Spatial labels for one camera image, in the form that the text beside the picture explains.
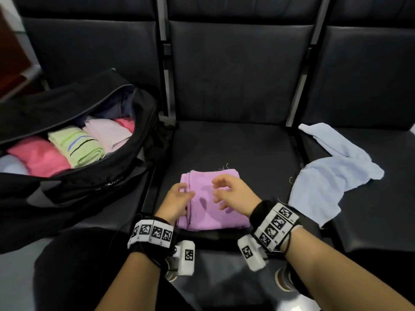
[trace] striped towel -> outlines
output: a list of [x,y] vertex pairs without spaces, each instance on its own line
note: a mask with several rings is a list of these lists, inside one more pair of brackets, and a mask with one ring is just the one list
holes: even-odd
[[68,159],[72,168],[84,167],[105,156],[101,143],[74,125],[49,132],[48,139]]

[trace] left hand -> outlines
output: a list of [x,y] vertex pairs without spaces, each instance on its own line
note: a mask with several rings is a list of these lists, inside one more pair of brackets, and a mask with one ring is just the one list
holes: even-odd
[[172,186],[169,192],[167,192],[163,203],[158,208],[156,216],[168,221],[172,226],[174,226],[175,221],[180,216],[185,216],[187,214],[186,206],[195,196],[194,191],[180,192],[180,189],[185,188],[187,188],[186,183],[176,183]]

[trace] open bag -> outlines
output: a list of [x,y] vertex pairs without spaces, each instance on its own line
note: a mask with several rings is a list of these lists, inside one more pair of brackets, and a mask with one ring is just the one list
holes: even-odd
[[135,128],[111,155],[49,178],[0,173],[0,253],[100,212],[129,193],[169,146],[171,127],[159,120],[157,100],[115,70],[0,104],[0,151],[99,113],[108,103],[131,103]]

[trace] pink towel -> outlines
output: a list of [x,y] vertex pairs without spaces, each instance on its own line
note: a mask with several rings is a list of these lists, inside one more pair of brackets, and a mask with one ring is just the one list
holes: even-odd
[[105,153],[114,152],[131,137],[131,132],[110,119],[87,117],[82,129],[95,137],[104,147]]
[[181,176],[180,182],[188,185],[186,191],[194,191],[195,197],[187,205],[187,216],[179,218],[179,228],[200,231],[224,228],[249,227],[249,219],[232,209],[219,210],[219,203],[213,202],[212,180],[219,175],[230,174],[239,177],[235,169],[215,172],[190,171]]
[[65,156],[39,136],[25,138],[7,152],[23,162],[31,176],[51,177],[71,168]]
[[130,131],[131,133],[134,132],[134,127],[135,127],[134,119],[128,117],[128,118],[114,119],[114,121],[117,122],[119,125],[128,129],[128,131]]

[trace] chair backrest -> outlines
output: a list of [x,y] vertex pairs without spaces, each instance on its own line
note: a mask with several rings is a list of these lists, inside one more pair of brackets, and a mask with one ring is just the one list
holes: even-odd
[[50,87],[115,68],[157,98],[155,0],[14,0]]
[[321,0],[167,0],[176,114],[284,124]]
[[410,129],[415,122],[415,0],[336,0],[328,15],[300,121]]

